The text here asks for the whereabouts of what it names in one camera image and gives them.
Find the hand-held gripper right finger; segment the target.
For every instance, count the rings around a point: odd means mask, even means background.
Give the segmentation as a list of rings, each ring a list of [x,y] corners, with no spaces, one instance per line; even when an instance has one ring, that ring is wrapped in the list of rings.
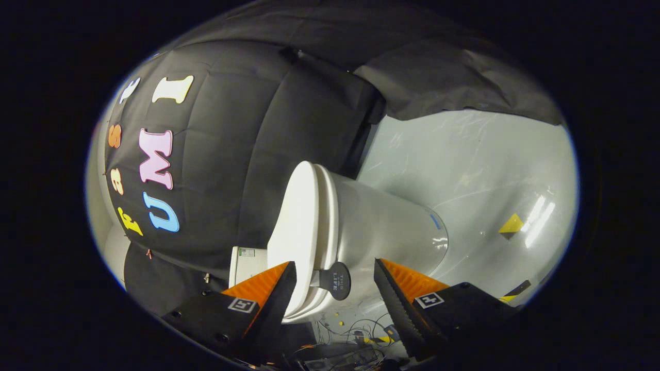
[[[408,356],[424,361],[501,331],[518,308],[476,285],[447,285],[412,268],[376,258],[373,280]]]

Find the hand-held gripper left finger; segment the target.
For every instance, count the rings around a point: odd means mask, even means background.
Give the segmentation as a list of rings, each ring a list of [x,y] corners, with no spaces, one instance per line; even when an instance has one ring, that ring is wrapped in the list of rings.
[[[179,335],[226,359],[277,363],[278,332],[296,282],[295,263],[286,261],[222,292],[203,291],[162,319]]]

